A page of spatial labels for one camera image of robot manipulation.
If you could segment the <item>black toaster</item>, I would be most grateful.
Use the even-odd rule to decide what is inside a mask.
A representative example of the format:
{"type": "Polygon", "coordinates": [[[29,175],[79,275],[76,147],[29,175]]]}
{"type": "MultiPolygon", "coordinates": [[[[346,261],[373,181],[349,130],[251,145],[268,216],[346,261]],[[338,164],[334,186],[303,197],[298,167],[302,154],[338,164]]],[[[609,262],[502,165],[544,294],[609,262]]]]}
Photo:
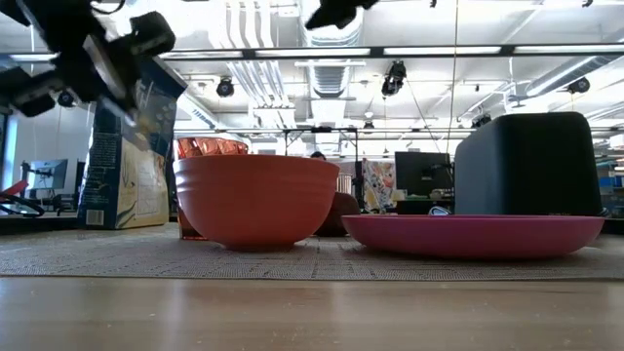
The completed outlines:
{"type": "Polygon", "coordinates": [[[578,112],[508,114],[454,154],[458,215],[603,216],[591,130],[578,112]]]}

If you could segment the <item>orange plastic bowl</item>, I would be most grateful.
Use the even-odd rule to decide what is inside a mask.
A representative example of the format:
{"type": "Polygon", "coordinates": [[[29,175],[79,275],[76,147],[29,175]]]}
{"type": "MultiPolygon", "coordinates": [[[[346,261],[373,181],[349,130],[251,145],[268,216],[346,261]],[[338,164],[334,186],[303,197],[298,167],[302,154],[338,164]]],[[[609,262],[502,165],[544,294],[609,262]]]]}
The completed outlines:
{"type": "Polygon", "coordinates": [[[339,166],[280,155],[211,155],[174,162],[177,199],[202,237],[233,251],[289,248],[326,220],[339,166]]]}

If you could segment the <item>black aluminium table frame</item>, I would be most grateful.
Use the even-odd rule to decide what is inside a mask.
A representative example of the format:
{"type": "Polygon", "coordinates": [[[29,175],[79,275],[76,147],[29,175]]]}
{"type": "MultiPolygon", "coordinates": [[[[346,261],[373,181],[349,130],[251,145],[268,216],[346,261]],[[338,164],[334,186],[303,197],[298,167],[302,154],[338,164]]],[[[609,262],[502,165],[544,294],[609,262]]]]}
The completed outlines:
{"type": "MultiPolygon", "coordinates": [[[[36,218],[0,215],[0,235],[73,230],[77,228],[75,216],[40,216],[36,218]]],[[[607,218],[602,234],[624,237],[624,219],[607,218]]]]}

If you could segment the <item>red slanted panel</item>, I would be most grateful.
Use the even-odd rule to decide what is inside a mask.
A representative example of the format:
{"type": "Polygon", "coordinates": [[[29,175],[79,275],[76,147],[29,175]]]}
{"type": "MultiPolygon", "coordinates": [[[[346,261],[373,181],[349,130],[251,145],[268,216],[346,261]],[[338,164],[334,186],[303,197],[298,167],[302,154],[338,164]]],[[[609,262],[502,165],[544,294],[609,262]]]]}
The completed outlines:
{"type": "Polygon", "coordinates": [[[22,191],[28,186],[26,180],[20,180],[14,185],[0,191],[0,205],[19,204],[24,206],[36,205],[36,202],[20,197],[22,191]]]}

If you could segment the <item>orange drinking tumbler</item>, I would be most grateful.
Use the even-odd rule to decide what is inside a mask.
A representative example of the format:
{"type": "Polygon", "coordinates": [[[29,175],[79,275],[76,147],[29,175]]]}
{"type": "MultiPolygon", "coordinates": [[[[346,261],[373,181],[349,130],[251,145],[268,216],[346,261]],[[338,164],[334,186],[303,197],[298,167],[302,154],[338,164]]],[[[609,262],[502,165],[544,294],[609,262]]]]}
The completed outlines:
{"type": "MultiPolygon", "coordinates": [[[[245,155],[249,147],[242,141],[221,137],[181,137],[175,142],[175,160],[211,155],[245,155]]],[[[179,238],[186,241],[206,241],[186,218],[181,204],[177,203],[179,238]]]]}

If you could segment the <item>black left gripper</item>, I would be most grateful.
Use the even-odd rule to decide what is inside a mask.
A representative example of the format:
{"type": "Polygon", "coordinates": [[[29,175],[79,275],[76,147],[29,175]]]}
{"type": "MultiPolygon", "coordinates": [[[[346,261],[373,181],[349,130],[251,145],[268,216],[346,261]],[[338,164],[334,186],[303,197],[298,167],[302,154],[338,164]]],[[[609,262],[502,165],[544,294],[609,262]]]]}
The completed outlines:
{"type": "Polygon", "coordinates": [[[92,0],[17,0],[17,21],[39,33],[55,69],[34,76],[19,66],[0,69],[0,113],[38,116],[56,106],[52,92],[70,89],[86,102],[106,99],[137,127],[141,55],[131,52],[131,33],[108,40],[98,12],[92,0]]]}

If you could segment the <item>pink plastic plate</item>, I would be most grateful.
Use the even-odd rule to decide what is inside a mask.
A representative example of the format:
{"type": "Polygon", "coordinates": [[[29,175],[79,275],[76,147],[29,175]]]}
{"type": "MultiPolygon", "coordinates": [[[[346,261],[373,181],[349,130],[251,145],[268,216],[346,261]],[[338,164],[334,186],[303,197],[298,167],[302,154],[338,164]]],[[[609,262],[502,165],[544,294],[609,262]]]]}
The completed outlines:
{"type": "Polygon", "coordinates": [[[354,214],[350,236],[379,251],[439,258],[537,259],[593,242],[605,220],[573,215],[354,214]]]}

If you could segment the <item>black computer monitor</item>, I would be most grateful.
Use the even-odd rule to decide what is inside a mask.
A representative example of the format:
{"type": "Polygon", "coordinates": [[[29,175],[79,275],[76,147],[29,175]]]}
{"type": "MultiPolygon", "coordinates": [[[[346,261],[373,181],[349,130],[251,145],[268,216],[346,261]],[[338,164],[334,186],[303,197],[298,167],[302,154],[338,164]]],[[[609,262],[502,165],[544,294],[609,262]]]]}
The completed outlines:
{"type": "Polygon", "coordinates": [[[396,188],[409,195],[428,196],[433,190],[453,188],[452,165],[447,153],[396,152],[396,188]]]}

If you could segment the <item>colourful poster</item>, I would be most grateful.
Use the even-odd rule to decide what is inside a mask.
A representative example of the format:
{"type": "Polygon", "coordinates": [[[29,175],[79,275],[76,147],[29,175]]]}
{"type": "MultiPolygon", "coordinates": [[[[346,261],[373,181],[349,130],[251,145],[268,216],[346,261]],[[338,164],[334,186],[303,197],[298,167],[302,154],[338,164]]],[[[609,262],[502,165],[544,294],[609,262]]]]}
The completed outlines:
{"type": "Polygon", "coordinates": [[[365,209],[385,213],[393,208],[392,194],[396,188],[394,164],[364,159],[362,168],[365,209]]]}

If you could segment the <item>dark red apple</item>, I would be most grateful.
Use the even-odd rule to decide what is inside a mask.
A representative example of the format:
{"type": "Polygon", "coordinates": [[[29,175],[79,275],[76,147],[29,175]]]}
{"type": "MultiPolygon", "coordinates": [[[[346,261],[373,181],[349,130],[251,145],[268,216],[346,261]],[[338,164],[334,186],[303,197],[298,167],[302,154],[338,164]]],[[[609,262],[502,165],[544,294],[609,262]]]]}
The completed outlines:
{"type": "Polygon", "coordinates": [[[328,216],[314,235],[317,237],[344,237],[347,235],[347,231],[342,223],[342,217],[344,215],[359,215],[360,213],[360,207],[355,197],[336,192],[328,216]]]}

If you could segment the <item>grey woven placemat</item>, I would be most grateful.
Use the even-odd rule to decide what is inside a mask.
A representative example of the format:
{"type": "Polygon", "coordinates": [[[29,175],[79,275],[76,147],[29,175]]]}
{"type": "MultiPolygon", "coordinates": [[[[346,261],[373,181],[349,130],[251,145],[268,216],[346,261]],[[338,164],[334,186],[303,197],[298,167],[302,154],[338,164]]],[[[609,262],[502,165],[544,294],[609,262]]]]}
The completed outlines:
{"type": "Polygon", "coordinates": [[[120,232],[67,230],[0,237],[0,277],[107,277],[288,281],[624,282],[624,253],[584,248],[562,258],[441,260],[376,252],[350,238],[309,238],[286,251],[231,252],[182,241],[177,226],[120,232]]]}

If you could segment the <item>grey computer monitor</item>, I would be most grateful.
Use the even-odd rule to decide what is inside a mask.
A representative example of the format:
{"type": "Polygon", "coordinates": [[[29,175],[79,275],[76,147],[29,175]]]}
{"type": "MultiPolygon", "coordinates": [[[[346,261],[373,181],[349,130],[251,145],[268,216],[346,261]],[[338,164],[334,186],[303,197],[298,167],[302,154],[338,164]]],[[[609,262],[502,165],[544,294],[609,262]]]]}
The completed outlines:
{"type": "Polygon", "coordinates": [[[28,188],[60,190],[64,188],[68,160],[32,161],[29,164],[28,188]]]}

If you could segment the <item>blue cereal box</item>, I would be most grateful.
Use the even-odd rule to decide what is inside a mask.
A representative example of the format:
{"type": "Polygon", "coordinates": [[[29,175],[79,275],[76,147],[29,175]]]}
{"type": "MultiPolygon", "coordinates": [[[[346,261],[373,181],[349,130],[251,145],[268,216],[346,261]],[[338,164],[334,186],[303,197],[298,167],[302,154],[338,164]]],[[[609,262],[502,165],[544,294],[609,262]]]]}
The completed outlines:
{"type": "Polygon", "coordinates": [[[169,220],[167,167],[172,161],[177,100],[186,84],[161,59],[140,64],[138,115],[96,104],[78,203],[78,224],[120,230],[169,220]]]}

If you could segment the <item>silver ventilation duct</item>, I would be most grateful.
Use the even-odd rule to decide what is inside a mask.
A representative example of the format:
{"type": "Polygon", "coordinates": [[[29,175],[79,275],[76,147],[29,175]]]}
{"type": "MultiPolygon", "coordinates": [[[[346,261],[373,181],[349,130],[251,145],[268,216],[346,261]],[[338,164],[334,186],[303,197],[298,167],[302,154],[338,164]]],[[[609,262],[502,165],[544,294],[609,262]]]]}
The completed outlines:
{"type": "MultiPolygon", "coordinates": [[[[320,0],[298,0],[301,11],[300,27],[301,40],[306,47],[356,47],[360,44],[360,34],[363,27],[363,11],[358,10],[355,18],[344,28],[334,25],[308,30],[305,22],[321,5],[320,0]]],[[[319,65],[310,60],[307,66],[309,92],[312,100],[309,102],[311,117],[315,127],[342,128],[346,111],[346,92],[352,77],[354,66],[344,65],[345,59],[325,59],[330,66],[319,65]]]]}

